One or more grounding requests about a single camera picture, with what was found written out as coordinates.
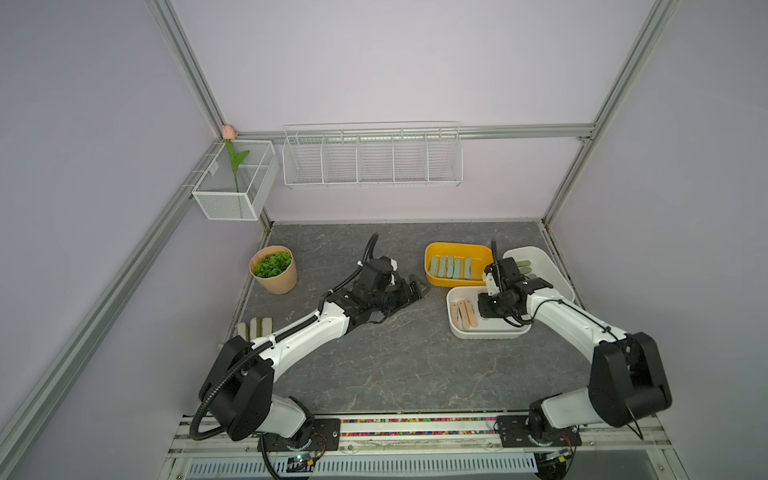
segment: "wire basket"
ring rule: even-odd
[[[271,141],[232,140],[237,153],[250,153],[237,169],[237,186],[230,156],[221,144],[192,190],[210,220],[258,220],[280,164]]]
[[[286,127],[285,183],[291,188],[458,185],[458,125],[355,131]]]

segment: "white mesh basket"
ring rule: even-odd
[[[291,188],[462,182],[458,126],[322,134],[300,134],[290,129],[286,127],[283,172]]]
[[[232,140],[237,153],[250,153],[237,169],[237,185],[230,155],[221,144],[192,194],[211,220],[258,220],[266,196],[280,169],[271,141]]]

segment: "yellow tray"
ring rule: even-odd
[[[467,258],[472,259],[472,265],[470,266],[469,280],[467,279],[452,279],[452,278],[440,278],[429,274],[429,261],[432,257],[453,257],[454,259],[460,259],[462,262],[462,273],[464,271],[464,260]],[[470,243],[448,243],[448,242],[435,242],[430,243],[427,249],[424,250],[424,273],[426,273],[427,281],[434,286],[481,286],[485,285],[482,281],[483,270],[487,265],[493,262],[493,255],[491,249],[482,245],[472,245]]]

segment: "table surface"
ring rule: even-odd
[[[320,296],[356,268],[372,233],[374,256],[425,280],[424,250],[432,242],[498,244],[499,253],[532,245],[547,251],[535,222],[276,225],[270,245],[293,252],[296,288],[273,295],[257,283],[244,319],[271,316],[275,329],[317,308]],[[316,414],[528,409],[531,402],[588,384],[589,362],[541,323],[517,339],[455,337],[445,309],[448,288],[381,324],[366,324],[310,353],[274,386]]]

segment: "white tray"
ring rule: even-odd
[[[451,331],[460,339],[514,339],[531,329],[530,325],[518,328],[506,323],[502,319],[486,319],[480,316],[478,308],[478,293],[485,293],[484,286],[455,286],[445,296],[445,304],[448,307],[448,324]],[[478,326],[469,330],[457,329],[451,321],[451,302],[470,300],[475,308],[475,316],[478,318]]]

